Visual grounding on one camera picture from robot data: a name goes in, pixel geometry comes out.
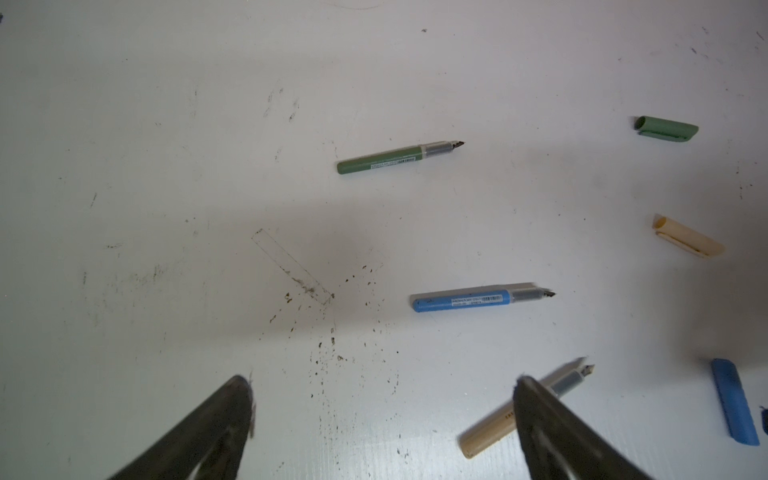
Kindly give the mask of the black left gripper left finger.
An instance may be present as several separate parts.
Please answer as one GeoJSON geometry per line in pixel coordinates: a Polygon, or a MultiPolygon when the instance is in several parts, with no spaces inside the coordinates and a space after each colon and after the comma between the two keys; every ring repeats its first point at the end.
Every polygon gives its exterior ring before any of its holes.
{"type": "Polygon", "coordinates": [[[235,479],[252,430],[251,385],[235,375],[114,479],[235,479]]]}

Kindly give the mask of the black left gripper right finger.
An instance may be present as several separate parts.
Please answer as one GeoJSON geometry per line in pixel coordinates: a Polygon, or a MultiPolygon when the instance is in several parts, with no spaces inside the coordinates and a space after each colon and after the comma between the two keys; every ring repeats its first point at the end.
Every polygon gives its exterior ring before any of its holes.
{"type": "Polygon", "coordinates": [[[513,394],[517,433],[533,479],[647,479],[531,376],[513,394]]]}

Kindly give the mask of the blue pen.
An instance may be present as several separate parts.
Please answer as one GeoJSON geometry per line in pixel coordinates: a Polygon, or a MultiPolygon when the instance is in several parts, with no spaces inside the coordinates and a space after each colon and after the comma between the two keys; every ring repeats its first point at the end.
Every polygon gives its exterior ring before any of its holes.
{"type": "Polygon", "coordinates": [[[495,290],[484,292],[422,297],[415,299],[411,306],[415,312],[426,313],[489,306],[504,306],[519,302],[539,301],[546,298],[552,298],[555,295],[556,293],[554,291],[538,286],[526,288],[499,287],[495,290]]]}

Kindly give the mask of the blue pen cap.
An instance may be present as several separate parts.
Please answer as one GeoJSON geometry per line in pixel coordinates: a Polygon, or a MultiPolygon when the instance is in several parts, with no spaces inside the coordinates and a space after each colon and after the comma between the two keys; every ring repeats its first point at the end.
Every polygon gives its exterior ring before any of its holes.
{"type": "Polygon", "coordinates": [[[731,438],[743,445],[759,446],[757,430],[736,365],[730,360],[715,358],[710,366],[731,438]]]}

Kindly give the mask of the beige pen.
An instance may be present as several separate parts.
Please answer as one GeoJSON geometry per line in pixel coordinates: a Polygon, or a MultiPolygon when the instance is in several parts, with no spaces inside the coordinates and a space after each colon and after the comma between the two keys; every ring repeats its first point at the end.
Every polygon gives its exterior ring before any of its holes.
{"type": "MultiPolygon", "coordinates": [[[[556,397],[562,397],[583,383],[594,369],[595,365],[589,364],[586,357],[579,357],[542,377],[539,383],[556,397]]],[[[514,402],[509,400],[462,433],[458,445],[466,459],[473,459],[516,428],[514,402]]]]}

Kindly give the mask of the beige pen cap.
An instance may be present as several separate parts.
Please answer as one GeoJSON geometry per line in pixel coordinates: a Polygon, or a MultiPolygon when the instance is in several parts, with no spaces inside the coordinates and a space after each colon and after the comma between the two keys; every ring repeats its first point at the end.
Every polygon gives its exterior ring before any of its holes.
{"type": "Polygon", "coordinates": [[[657,237],[701,258],[712,258],[725,252],[725,247],[712,238],[665,216],[653,221],[657,237]]]}

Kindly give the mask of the green pen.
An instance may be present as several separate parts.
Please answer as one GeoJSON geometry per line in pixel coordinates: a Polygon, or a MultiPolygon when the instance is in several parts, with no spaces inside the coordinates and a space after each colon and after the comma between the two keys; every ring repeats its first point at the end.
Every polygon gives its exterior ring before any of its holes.
{"type": "Polygon", "coordinates": [[[448,154],[464,145],[463,141],[438,141],[379,152],[340,161],[336,164],[339,175],[375,170],[424,160],[448,154]]]}

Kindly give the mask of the green pen cap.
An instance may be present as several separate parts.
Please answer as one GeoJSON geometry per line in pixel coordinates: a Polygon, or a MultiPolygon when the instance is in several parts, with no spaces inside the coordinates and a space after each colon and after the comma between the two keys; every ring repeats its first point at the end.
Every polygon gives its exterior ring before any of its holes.
{"type": "Polygon", "coordinates": [[[652,116],[637,117],[634,129],[640,136],[677,143],[690,141],[699,131],[697,125],[652,116]]]}

